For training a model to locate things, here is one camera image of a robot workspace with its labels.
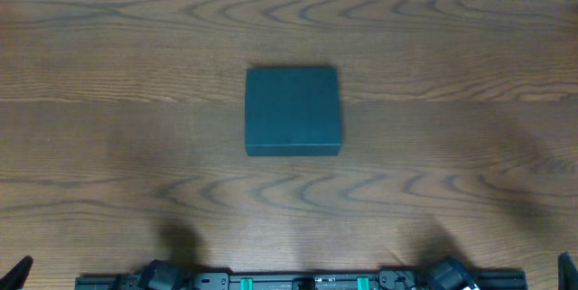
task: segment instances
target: dark green box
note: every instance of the dark green box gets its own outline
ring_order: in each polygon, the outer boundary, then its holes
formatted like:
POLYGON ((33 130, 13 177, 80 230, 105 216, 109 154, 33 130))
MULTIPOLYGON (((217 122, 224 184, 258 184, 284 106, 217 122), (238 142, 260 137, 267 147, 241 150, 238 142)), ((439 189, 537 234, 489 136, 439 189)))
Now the dark green box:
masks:
POLYGON ((337 71, 248 69, 245 148, 249 156, 339 154, 337 71))

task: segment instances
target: wood grain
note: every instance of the wood grain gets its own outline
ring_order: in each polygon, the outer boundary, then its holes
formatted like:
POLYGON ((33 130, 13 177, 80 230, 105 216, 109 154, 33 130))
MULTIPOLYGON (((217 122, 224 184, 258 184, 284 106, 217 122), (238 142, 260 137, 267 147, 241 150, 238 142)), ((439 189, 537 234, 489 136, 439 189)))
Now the wood grain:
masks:
POLYGON ((0 269, 578 253, 578 0, 0 0, 0 269), (248 158, 245 69, 334 65, 337 157, 248 158))

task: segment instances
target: wooden table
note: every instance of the wooden table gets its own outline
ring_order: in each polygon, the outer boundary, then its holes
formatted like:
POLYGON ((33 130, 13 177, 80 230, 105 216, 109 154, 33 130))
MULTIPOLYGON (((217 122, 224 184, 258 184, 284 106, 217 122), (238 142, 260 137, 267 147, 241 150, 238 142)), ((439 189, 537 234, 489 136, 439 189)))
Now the wooden table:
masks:
POLYGON ((578 0, 3 0, 0 268, 578 253, 578 0), (248 158, 245 70, 334 65, 337 157, 248 158))

